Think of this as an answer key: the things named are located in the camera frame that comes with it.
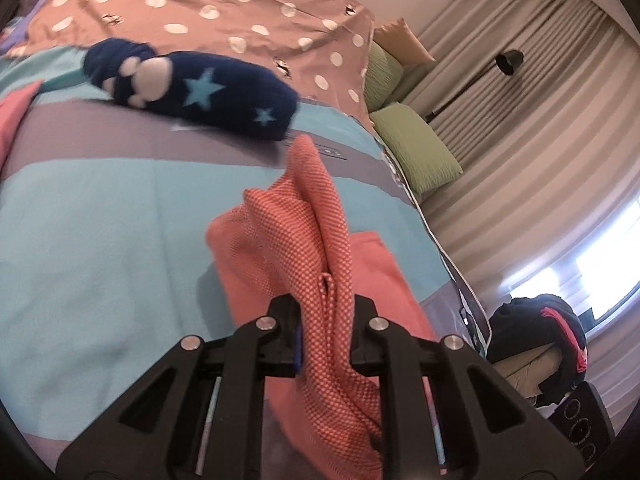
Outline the coral pink knit shirt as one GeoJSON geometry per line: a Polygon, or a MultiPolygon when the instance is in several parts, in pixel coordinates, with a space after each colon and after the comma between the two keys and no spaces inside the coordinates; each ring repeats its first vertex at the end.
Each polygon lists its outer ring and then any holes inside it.
{"type": "Polygon", "coordinates": [[[349,364],[355,298],[413,336],[435,333],[378,234],[349,232],[309,136],[295,139],[270,188],[248,188],[241,205],[209,223],[206,242],[235,324],[264,315],[277,296],[299,303],[302,372],[267,384],[288,440],[326,478],[381,478],[378,384],[349,364]]]}

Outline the dark clothes on chair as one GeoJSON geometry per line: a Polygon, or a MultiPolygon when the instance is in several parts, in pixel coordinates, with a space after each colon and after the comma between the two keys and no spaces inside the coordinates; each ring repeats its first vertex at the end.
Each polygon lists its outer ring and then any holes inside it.
{"type": "Polygon", "coordinates": [[[537,408],[559,404],[585,380],[587,337],[561,297],[514,298],[489,319],[487,359],[537,408]]]}

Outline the black speaker box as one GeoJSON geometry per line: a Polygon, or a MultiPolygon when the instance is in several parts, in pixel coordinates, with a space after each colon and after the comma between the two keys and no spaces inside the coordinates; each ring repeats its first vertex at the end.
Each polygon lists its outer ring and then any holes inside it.
{"type": "Polygon", "coordinates": [[[548,421],[578,449],[587,468],[613,444],[611,419],[600,394],[590,382],[581,382],[553,411],[548,421]]]}

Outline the blue grey patterned bedspread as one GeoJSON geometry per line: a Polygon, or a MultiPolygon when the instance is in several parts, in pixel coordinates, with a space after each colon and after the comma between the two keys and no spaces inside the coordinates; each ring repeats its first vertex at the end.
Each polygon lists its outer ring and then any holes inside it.
{"type": "MultiPolygon", "coordinates": [[[[288,149],[114,105],[76,79],[84,57],[1,62],[3,92],[44,83],[1,168],[1,399],[48,466],[182,336],[232,332],[205,231],[276,180],[288,149]]],[[[484,313],[356,119],[366,68],[341,51],[307,75],[277,62],[304,98],[292,130],[312,137],[349,229],[381,237],[435,332],[484,348],[484,313]]]]}

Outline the green pillow front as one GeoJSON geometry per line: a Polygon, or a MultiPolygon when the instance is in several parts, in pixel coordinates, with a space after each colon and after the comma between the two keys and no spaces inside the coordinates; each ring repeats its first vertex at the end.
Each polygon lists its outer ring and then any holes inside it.
{"type": "Polygon", "coordinates": [[[463,169],[431,126],[412,108],[394,103],[370,115],[415,196],[457,180],[463,169]]]}

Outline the green pillow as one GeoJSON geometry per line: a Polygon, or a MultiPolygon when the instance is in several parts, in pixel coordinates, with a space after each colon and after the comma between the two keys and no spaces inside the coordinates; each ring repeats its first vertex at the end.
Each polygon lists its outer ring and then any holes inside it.
{"type": "Polygon", "coordinates": [[[364,102],[369,113],[379,110],[397,88],[404,73],[402,65],[380,47],[371,44],[367,71],[364,73],[364,102]]]}
{"type": "Polygon", "coordinates": [[[394,103],[370,115],[415,196],[457,180],[463,169],[431,126],[412,108],[394,103]]]}

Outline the navy star plush blanket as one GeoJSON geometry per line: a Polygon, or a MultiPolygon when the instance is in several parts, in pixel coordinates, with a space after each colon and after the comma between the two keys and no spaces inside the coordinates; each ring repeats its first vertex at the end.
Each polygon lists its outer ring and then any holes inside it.
{"type": "Polygon", "coordinates": [[[283,140],[299,101],[265,67],[196,51],[160,54],[120,38],[89,48],[82,70],[118,105],[258,140],[283,140]]]}

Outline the beige pleated curtain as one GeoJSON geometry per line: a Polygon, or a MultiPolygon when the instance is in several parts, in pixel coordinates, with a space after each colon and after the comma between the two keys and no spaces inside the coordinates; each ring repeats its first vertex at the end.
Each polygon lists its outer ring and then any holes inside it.
{"type": "Polygon", "coordinates": [[[639,45],[596,0],[454,0],[421,32],[435,55],[400,99],[463,169],[423,211],[487,311],[561,296],[585,322],[587,377],[615,428],[639,399],[639,45]]]}

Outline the green pillow back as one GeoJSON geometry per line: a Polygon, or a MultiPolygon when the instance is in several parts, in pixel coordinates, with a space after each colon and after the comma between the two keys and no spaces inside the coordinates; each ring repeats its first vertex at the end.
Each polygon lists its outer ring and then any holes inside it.
{"type": "Polygon", "coordinates": [[[364,73],[364,102],[369,113],[379,110],[397,88],[404,73],[402,65],[380,47],[371,44],[367,71],[364,73]]]}

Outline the black floor lamp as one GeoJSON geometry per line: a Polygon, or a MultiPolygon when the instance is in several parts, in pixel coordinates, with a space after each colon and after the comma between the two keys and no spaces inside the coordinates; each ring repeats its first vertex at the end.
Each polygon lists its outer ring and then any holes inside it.
{"type": "Polygon", "coordinates": [[[461,98],[465,92],[468,92],[473,88],[485,75],[496,68],[504,76],[512,77],[524,64],[525,55],[521,50],[511,49],[500,52],[496,57],[490,61],[479,73],[477,73],[472,79],[470,79],[456,94],[454,94],[447,102],[437,107],[436,110],[432,110],[424,116],[424,120],[430,124],[435,118],[437,118],[442,112],[444,112],[450,105],[461,98]]]}

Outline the mauve pink folded garment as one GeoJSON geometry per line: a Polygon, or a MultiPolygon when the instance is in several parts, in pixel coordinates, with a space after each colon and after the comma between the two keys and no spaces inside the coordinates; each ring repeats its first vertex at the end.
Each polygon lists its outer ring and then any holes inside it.
{"type": "Polygon", "coordinates": [[[43,83],[42,79],[12,90],[0,102],[0,166],[4,167],[11,151],[17,128],[43,83]]]}

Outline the beige pillow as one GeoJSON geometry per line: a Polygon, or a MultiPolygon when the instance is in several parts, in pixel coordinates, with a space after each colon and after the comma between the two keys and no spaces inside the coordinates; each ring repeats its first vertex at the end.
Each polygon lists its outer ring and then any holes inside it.
{"type": "Polygon", "coordinates": [[[412,32],[403,18],[378,26],[373,40],[402,66],[428,65],[435,58],[412,32]]]}

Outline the pink polka dot sheet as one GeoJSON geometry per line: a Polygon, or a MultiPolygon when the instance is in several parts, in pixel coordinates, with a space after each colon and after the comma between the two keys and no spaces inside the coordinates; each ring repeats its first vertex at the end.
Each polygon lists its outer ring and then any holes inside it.
{"type": "Polygon", "coordinates": [[[161,54],[221,54],[267,67],[304,98],[365,124],[372,30],[372,14],[357,0],[46,0],[9,54],[108,37],[161,54]]]}

